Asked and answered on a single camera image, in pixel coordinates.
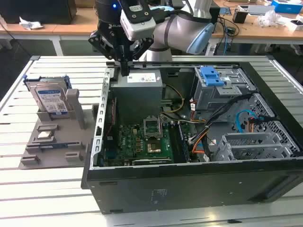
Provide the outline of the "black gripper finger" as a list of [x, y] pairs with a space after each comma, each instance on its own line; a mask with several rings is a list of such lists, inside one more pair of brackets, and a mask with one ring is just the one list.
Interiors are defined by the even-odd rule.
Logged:
[[88, 42], [109, 60], [115, 60], [120, 67], [121, 75], [124, 75], [124, 55], [121, 45], [118, 43], [117, 35], [114, 32], [106, 33], [107, 37], [99, 30], [93, 31]]
[[153, 38], [127, 41], [123, 46], [123, 76], [128, 76], [133, 60], [138, 60], [153, 44]]

